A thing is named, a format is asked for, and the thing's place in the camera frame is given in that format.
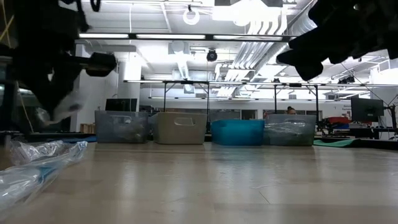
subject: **blue plastic bin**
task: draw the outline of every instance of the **blue plastic bin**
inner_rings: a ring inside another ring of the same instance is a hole
[[[264,123],[264,120],[215,121],[211,124],[211,137],[214,143],[224,146],[261,146]]]

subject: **storage bin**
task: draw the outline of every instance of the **storage bin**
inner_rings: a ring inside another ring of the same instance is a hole
[[[270,114],[264,129],[264,144],[274,146],[312,146],[315,115]]]
[[[144,143],[149,133],[145,112],[95,111],[98,143]]]
[[[224,146],[260,146],[264,134],[264,120],[226,119],[212,122],[211,138]]]
[[[159,144],[203,144],[206,114],[160,112],[152,117],[154,141]]]

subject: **camera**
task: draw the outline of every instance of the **camera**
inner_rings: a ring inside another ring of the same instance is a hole
[[[208,62],[215,62],[217,60],[217,53],[215,49],[210,49],[207,53],[207,61]]]

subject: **ceiling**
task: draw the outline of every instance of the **ceiling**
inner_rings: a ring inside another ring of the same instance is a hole
[[[288,24],[294,23],[294,18],[310,3],[311,0],[296,0],[296,5],[289,6],[286,11]],[[215,21],[212,14],[215,11],[214,0],[202,1],[200,6],[193,4],[192,7],[199,10],[200,19],[195,25],[188,25],[183,20],[183,14],[187,10],[187,4],[170,5],[158,4],[125,4],[103,1],[100,12],[93,12],[87,0],[83,0],[83,8],[86,13],[87,22],[92,29],[90,32],[132,32],[132,33],[179,33],[179,34],[247,34],[250,25],[237,26],[233,21]],[[75,9],[74,5],[66,6]],[[169,43],[172,41],[159,40],[91,40],[81,42],[86,45],[135,45],[143,58],[142,74],[156,79],[157,74],[171,74],[178,70],[174,55],[169,54]],[[189,70],[215,71],[217,63],[233,61],[242,42],[207,42],[207,41],[185,41],[190,48],[190,56],[187,57]],[[218,54],[218,61],[207,62],[206,54],[208,49],[214,48]],[[348,60],[343,65],[332,65],[324,62],[323,73],[313,80],[316,83],[327,83],[331,78],[338,78],[336,75],[347,74],[347,69],[352,69],[357,77],[367,79],[368,68],[377,65],[386,59],[385,51],[368,54],[358,60]],[[280,73],[272,77],[279,77],[285,80],[300,80],[294,67],[283,67]]]

